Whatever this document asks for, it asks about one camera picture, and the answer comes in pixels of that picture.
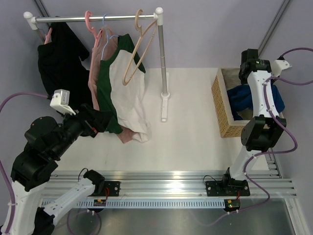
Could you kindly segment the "blue t shirt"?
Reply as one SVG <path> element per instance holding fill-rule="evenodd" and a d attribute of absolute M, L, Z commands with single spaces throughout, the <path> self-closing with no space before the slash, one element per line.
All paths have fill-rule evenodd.
<path fill-rule="evenodd" d="M 281 113 L 285 104 L 277 86 L 272 85 L 272 95 L 276 110 Z M 249 120 L 253 115 L 251 90 L 248 85 L 239 85 L 227 91 L 228 100 L 234 120 Z"/>

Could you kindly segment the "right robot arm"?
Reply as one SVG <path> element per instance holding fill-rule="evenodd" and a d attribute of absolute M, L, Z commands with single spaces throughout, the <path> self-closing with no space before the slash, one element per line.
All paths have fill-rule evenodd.
<path fill-rule="evenodd" d="M 249 196 L 247 173 L 258 157 L 274 147 L 287 126 L 279 117 L 272 95 L 271 65 L 259 58 L 257 49 L 242 52 L 239 79 L 248 85 L 252 96 L 253 117 L 243 128 L 243 145 L 234 164 L 229 167 L 216 187 L 223 196 Z"/>

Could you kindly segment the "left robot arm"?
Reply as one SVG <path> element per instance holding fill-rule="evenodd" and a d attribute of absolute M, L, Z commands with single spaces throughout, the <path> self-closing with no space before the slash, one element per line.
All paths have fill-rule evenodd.
<path fill-rule="evenodd" d="M 111 111 L 97 111 L 88 105 L 69 115 L 62 125 L 52 117 L 40 117 L 25 132 L 26 146 L 13 162 L 11 201 L 4 235 L 50 235 L 59 220 L 79 201 L 106 192 L 105 178 L 88 170 L 83 179 L 52 203 L 41 207 L 43 190 L 57 162 L 83 132 L 103 133 L 113 117 Z"/>

